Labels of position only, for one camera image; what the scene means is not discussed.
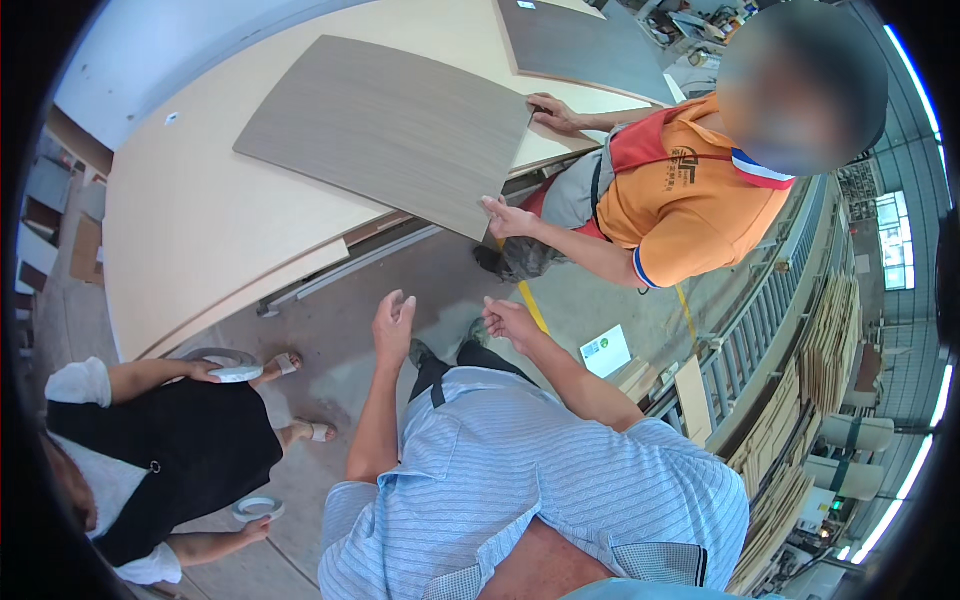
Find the shoe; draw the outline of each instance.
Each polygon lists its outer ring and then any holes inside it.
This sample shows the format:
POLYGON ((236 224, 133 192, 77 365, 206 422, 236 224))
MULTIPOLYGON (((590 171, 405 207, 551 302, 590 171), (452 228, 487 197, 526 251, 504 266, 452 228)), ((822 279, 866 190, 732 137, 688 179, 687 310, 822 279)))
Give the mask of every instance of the shoe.
POLYGON ((460 343, 460 348, 463 348, 469 341, 476 342, 484 348, 486 348, 490 342, 490 334, 487 333, 487 326, 484 325, 483 317, 477 317, 473 320, 473 323, 470 324, 470 329, 467 330, 467 335, 464 336, 464 340, 460 343))
POLYGON ((408 354, 410 362, 414 364, 414 367, 419 371, 425 363, 430 358, 437 358, 437 355, 433 353, 433 350, 430 349, 430 346, 421 342, 417 338, 410 340, 410 354, 408 354))
POLYGON ((497 265, 500 264, 500 258, 502 256, 500 252, 483 245, 473 248, 473 260, 477 261, 481 269, 494 275, 500 275, 497 265))

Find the black trousers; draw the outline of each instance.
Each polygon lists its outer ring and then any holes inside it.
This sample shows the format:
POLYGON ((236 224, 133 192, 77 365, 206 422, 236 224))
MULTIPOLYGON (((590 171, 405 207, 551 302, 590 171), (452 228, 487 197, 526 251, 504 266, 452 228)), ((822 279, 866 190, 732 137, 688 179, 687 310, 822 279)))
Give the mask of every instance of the black trousers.
MULTIPOLYGON (((474 340, 470 340, 460 348, 460 353, 457 354, 457 366, 483 367, 484 369, 511 372, 523 377, 530 383, 534 383, 533 379, 528 377, 519 367, 508 363, 500 358, 499 354, 480 346, 474 340)), ((417 383, 414 385, 413 393, 410 394, 410 401, 420 394, 423 394, 423 392, 433 384, 440 383, 444 377, 444 373, 451 369, 453 369, 453 367, 447 365, 435 356, 427 359, 427 361, 423 363, 423 366, 420 367, 420 375, 417 377, 417 383)))

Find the gray sneaker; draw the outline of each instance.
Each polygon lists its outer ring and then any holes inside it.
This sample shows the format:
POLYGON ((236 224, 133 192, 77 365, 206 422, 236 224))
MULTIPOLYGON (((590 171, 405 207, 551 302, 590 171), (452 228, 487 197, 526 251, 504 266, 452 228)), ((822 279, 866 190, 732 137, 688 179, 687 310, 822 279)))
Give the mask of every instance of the gray sneaker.
POLYGON ((430 346, 421 342, 417 338, 410 340, 410 354, 408 354, 410 362, 414 364, 418 370, 423 367, 423 363, 429 358, 436 358, 437 355, 433 353, 433 350, 430 349, 430 346))
POLYGON ((487 333, 487 326, 484 325, 483 317, 477 317, 473 320, 473 323, 470 324, 470 329, 467 330, 467 335, 464 336, 463 342, 460 343, 460 348, 463 348, 470 340, 473 340, 484 348, 490 343, 490 334, 487 333))

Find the white wall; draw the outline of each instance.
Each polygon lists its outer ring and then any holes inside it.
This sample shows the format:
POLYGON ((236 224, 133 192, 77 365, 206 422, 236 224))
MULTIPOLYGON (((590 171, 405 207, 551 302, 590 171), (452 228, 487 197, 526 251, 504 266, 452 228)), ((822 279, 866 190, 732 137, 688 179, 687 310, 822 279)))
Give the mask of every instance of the white wall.
POLYGON ((257 41, 371 0, 111 0, 55 102, 112 150, 190 82, 257 41))

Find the window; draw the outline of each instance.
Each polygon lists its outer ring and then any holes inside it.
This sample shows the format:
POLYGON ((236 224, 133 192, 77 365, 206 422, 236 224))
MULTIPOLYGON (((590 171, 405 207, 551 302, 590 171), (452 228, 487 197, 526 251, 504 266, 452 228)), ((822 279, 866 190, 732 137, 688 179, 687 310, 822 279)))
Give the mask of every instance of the window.
POLYGON ((913 236, 903 192, 876 199, 876 222, 883 252, 883 282, 889 290, 914 287, 913 236))

